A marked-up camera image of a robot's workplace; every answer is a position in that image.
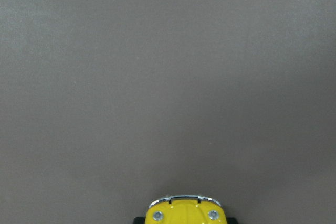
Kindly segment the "yellow beetle toy car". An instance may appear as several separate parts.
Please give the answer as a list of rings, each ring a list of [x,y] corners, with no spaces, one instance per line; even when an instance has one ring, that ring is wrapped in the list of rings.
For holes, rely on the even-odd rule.
[[[150,203],[146,215],[135,217],[133,223],[238,224],[238,220],[226,216],[222,205],[214,198],[201,195],[174,195],[162,197]]]

